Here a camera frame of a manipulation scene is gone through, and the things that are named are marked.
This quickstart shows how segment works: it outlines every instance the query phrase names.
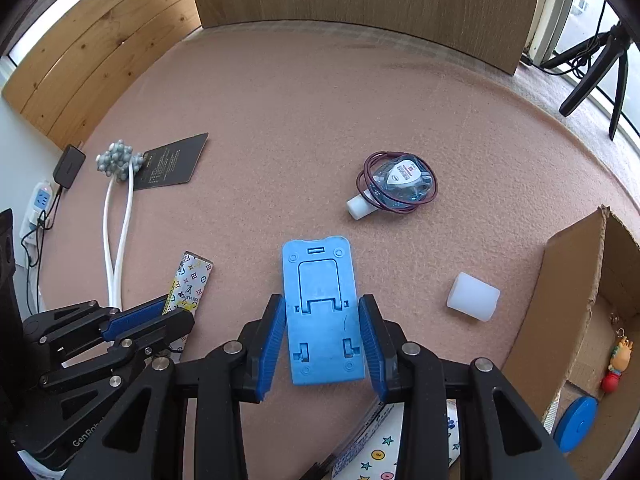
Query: cartoon keychain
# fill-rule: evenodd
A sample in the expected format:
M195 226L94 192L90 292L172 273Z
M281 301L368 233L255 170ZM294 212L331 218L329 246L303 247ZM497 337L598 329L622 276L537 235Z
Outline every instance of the cartoon keychain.
M618 321L618 318L612 316L611 321L612 323L616 323ZM623 328L617 329L616 335L620 338L620 340L611 351L611 360L609 361L607 375L604 376L602 382L600 383L600 387L607 394L615 392L618 389L618 381L620 380L620 375L622 375L622 372L624 372L629 366L629 361L631 359L631 349L634 346L633 342L629 341L629 339L626 338L625 330Z

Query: blue disc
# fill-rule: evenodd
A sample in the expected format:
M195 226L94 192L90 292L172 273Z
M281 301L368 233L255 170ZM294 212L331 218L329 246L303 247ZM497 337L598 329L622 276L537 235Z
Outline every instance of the blue disc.
M569 452L580 444L596 418L598 402L593 397L580 397L567 408L558 423L554 440L560 451Z

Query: white plastic cap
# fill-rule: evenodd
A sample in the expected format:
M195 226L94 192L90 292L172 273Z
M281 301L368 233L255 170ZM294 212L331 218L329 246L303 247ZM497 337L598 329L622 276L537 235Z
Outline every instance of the white plastic cap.
M494 314L500 290L473 276L460 272L453 282L447 306L480 321L489 321Z
M371 193L368 189L364 191L364 194L371 198ZM360 220L363 216L377 211L378 208L364 200L362 195L357 194L351 200L347 200L347 210L355 220Z

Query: silver bolt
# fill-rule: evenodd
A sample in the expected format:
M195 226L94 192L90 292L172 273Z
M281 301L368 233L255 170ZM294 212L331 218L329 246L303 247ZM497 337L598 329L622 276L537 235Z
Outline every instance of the silver bolt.
M239 341L227 341L222 349L228 354L237 354L242 351L242 343Z
M165 370L169 366L169 358L168 357L156 357L151 363L151 367L154 370Z
M494 364L486 357L476 359L476 368L481 372L490 372L494 369Z
M402 351L407 355L418 355L420 353L420 345L413 341L408 341L402 345Z

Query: white label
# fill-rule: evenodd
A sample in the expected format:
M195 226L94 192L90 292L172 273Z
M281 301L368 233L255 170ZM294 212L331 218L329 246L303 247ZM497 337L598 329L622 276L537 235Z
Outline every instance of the white label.
M420 178L420 170L417 168L414 162L410 160L401 160L398 162L391 171L389 171L386 178L387 184L410 184Z

